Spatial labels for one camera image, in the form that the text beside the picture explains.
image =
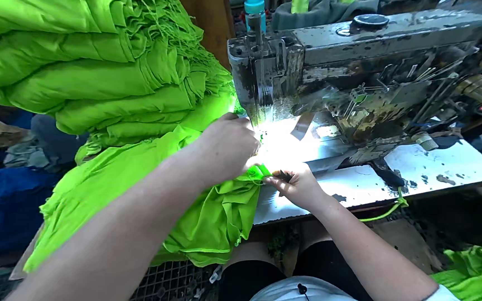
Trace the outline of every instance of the knob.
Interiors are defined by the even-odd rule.
[[[390,22],[388,17],[376,13],[361,14],[352,20],[354,26],[367,30],[379,30],[388,24],[388,22]]]

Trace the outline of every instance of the blue fabric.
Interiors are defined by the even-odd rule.
[[[0,256],[25,250],[43,221],[38,207],[60,178],[29,167],[0,169]]]
[[[15,127],[25,128],[27,130],[31,129],[31,118],[35,116],[35,113],[27,112],[22,109],[7,118],[4,122],[8,125],[14,125]]]

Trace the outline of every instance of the stack of green fabric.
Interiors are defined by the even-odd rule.
[[[68,134],[90,132],[80,165],[41,209],[45,227],[25,270],[234,110],[231,75],[202,37],[178,0],[0,1],[0,105],[54,116]],[[205,191],[155,262],[225,263],[248,237],[261,179],[252,168]]]
[[[461,252],[446,250],[445,254],[453,261],[454,270],[432,275],[435,281],[462,301],[482,301],[482,246]]]

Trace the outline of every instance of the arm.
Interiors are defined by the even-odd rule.
[[[266,182],[317,217],[374,300],[425,300],[438,289],[429,276],[327,195],[307,165],[288,172],[293,174],[290,183],[276,177]]]
[[[226,114],[115,199],[8,300],[128,300],[170,229],[207,187],[235,178],[259,142]]]

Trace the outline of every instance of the hand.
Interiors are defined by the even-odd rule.
[[[236,178],[254,165],[260,142],[250,130],[250,120],[226,113],[213,122],[191,145],[183,148],[204,188]]]
[[[289,183],[277,177],[267,177],[264,182],[276,187],[280,196],[284,195],[295,205],[306,209],[310,212],[318,211],[331,196],[327,195],[319,183],[315,180],[312,171],[306,163],[293,164],[292,166],[282,169],[285,173],[292,175]]]

